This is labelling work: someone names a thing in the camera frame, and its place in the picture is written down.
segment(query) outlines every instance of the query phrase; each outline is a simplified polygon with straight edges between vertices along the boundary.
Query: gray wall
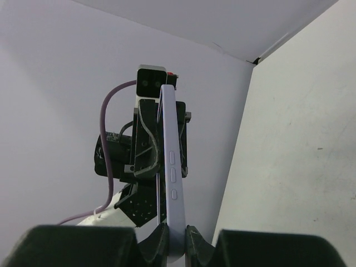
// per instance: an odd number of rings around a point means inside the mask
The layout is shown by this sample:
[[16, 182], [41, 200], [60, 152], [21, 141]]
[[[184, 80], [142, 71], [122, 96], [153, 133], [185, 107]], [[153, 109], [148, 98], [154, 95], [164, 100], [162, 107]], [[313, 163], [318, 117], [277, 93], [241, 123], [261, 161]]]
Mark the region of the gray wall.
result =
[[[93, 171], [101, 102], [142, 63], [180, 75], [177, 98], [193, 116], [186, 218], [212, 239], [251, 64], [73, 1], [7, 1], [0, 38], [0, 258], [33, 225], [105, 201]], [[134, 104], [134, 88], [115, 96], [107, 129], [129, 122]]]
[[215, 239], [319, 235], [356, 266], [355, 12], [338, 1], [254, 69]]

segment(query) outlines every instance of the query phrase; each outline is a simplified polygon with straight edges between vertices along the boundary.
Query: white ceiling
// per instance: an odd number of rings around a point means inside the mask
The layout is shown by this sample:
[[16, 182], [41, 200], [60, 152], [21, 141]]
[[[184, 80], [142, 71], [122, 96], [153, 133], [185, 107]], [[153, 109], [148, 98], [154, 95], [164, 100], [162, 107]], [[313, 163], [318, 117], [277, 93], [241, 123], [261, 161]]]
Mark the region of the white ceiling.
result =
[[337, 2], [337, 0], [74, 1], [208, 45], [248, 61], [268, 55], [270, 50], [295, 35]]

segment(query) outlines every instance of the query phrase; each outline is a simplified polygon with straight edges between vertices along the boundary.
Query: black cable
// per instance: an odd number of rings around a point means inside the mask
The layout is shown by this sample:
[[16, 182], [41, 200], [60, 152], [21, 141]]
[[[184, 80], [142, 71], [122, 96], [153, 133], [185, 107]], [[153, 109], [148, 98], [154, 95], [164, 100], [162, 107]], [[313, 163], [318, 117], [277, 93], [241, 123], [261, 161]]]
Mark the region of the black cable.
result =
[[130, 121], [129, 123], [125, 124], [122, 128], [121, 131], [118, 133], [117, 135], [117, 141], [119, 142], [119, 144], [121, 144], [121, 137], [123, 135], [123, 133], [130, 128], [132, 125], [134, 125], [134, 121]]

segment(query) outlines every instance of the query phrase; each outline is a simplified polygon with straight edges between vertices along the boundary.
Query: power button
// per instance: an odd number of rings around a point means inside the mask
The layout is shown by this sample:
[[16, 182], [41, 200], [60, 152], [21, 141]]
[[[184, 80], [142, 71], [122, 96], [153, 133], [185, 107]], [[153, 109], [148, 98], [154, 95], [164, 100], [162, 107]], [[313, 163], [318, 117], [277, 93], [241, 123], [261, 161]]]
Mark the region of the power button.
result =
[[173, 189], [171, 193], [172, 193], [172, 199], [176, 200], [178, 198], [177, 190]]

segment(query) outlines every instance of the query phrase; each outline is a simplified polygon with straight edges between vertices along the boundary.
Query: white wall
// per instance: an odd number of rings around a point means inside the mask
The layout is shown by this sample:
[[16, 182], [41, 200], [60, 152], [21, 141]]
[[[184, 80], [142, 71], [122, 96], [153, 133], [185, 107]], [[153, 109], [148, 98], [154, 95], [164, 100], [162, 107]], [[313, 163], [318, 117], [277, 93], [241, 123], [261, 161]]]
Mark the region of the white wall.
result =
[[214, 240], [320, 235], [356, 266], [355, 13], [340, 0], [254, 69]]
[[253, 62], [337, 0], [74, 1]]
[[[212, 239], [251, 64], [73, 1], [7, 1], [0, 38], [0, 258], [31, 226], [105, 201], [93, 170], [99, 109], [142, 63], [180, 75], [177, 98], [192, 112], [186, 218]], [[134, 104], [134, 88], [114, 97], [107, 129], [129, 122]]]

